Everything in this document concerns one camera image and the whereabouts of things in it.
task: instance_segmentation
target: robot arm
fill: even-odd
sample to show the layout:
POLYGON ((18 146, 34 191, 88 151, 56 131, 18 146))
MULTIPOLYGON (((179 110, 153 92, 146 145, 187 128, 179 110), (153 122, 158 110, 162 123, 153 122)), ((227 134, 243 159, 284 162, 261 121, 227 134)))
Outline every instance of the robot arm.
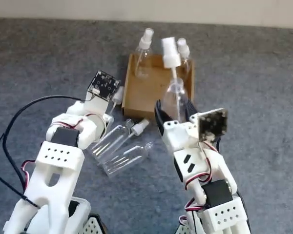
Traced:
MULTIPOLYGON (((105 112, 118 84, 118 80, 99 71, 87 90, 87 101, 76 102, 52 119, 24 192, 36 206, 20 199, 3 228, 5 234, 24 233, 28 223, 30 234, 77 234, 90 232, 90 226, 98 228, 92 225, 98 219, 92 217, 83 232, 90 212, 87 201, 77 199, 79 205, 72 216, 69 208, 72 201, 76 202, 72 196, 84 162, 82 150, 98 140, 113 122, 105 112), (58 181, 51 184, 54 174, 58 181)), ((103 229, 94 231, 105 234, 103 229)))
POLYGON ((193 199, 185 206, 186 216, 178 232, 191 234, 250 234, 247 215, 237 185, 224 158, 210 144, 223 135, 227 112, 218 109, 197 113, 191 103, 187 122, 172 120, 155 106, 156 121, 181 182, 193 199))

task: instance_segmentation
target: cardboard tray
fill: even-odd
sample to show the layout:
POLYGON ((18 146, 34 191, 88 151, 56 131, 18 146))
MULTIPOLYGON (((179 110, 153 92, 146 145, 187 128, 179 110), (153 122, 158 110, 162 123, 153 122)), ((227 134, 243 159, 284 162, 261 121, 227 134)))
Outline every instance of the cardboard tray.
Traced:
MULTIPOLYGON (((168 88, 171 70, 165 69, 162 55, 152 55, 152 69, 146 79, 134 75, 134 55, 130 54, 127 67, 122 112, 126 117, 155 119, 154 106, 168 88)), ((190 62, 190 72, 185 82, 185 88, 191 101, 194 101, 194 64, 190 62)))

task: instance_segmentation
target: clear plastic bottle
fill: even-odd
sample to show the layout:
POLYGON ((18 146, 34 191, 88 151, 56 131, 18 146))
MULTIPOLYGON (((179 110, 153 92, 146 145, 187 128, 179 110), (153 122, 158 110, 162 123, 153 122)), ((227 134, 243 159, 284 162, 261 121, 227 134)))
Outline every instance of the clear plastic bottle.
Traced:
POLYGON ((149 121, 143 119, 141 122, 134 124, 131 119, 126 121, 126 125, 118 125, 111 132, 106 134, 97 144, 90 146, 92 156, 98 160, 99 164, 113 157, 116 152, 126 141, 133 136, 139 136, 149 125, 149 121))
POLYGON ((181 78, 172 79, 167 91, 161 99, 162 110, 180 123, 186 120, 188 94, 181 78))
POLYGON ((101 162, 105 156, 115 152, 130 135, 130 129, 118 125, 107 133, 98 143, 90 145, 91 155, 101 162))
POLYGON ((190 72, 190 50, 187 45, 187 41, 184 38, 179 38, 177 40, 178 45, 178 52, 181 57, 181 66, 178 69, 178 77, 183 79, 184 81, 187 80, 189 72, 190 72))
POLYGON ((118 150, 114 154, 114 157, 106 161, 102 167, 108 177, 113 177, 143 161, 148 156, 148 153, 152 147, 152 143, 148 143, 145 146, 135 144, 129 145, 118 150))
POLYGON ((152 43, 153 29, 147 28, 143 37, 140 39, 139 45, 134 53, 135 60, 135 76, 138 78, 148 78, 151 69, 150 48, 152 43))

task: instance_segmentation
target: bottle cap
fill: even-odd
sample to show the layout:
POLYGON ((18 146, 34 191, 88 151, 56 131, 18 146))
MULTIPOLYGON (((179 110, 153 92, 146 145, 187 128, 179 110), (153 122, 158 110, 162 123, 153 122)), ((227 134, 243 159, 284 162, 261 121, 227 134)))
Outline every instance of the bottle cap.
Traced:
POLYGON ((134 135, 139 136, 149 124, 150 122, 147 119, 143 119, 140 123, 135 124, 131 130, 134 135))
POLYGON ((174 37, 162 39, 163 62, 165 68, 174 68, 181 65, 180 55, 177 51, 174 37))
POLYGON ((151 43, 152 43, 153 34, 154 34, 153 29, 147 28, 145 30, 145 33, 144 33, 143 37, 141 37, 140 42, 139 42, 139 47, 141 49, 147 50, 150 48, 151 43))
POLYGON ((118 90, 116 91, 116 93, 112 97, 112 101, 114 103, 116 103, 116 105, 120 105, 123 101, 123 95, 124 95, 124 87, 119 86, 118 90))
POLYGON ((177 40, 177 45, 178 45, 178 52, 180 53, 181 57, 186 59, 190 55, 190 50, 187 45, 187 41, 184 38, 179 38, 177 40))

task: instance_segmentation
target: white wall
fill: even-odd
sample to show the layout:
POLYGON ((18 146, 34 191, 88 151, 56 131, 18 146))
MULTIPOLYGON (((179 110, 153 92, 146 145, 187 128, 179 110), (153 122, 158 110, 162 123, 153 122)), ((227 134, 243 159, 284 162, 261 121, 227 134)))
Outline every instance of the white wall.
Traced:
POLYGON ((293 28, 293 0, 0 0, 0 17, 293 28))

